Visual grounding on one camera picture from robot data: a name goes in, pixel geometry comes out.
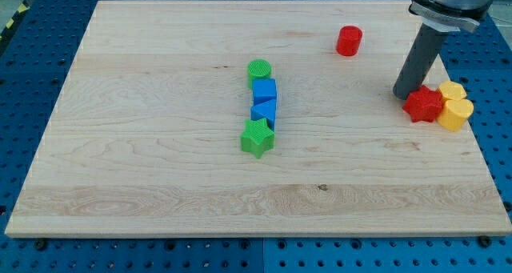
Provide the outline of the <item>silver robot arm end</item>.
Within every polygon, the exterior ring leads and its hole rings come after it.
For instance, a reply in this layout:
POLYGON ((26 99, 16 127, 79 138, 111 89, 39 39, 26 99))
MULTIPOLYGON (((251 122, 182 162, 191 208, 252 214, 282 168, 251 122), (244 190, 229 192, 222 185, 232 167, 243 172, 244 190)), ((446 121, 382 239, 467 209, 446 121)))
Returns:
POLYGON ((409 11, 424 25, 442 32, 474 33, 493 0, 411 0, 409 11))

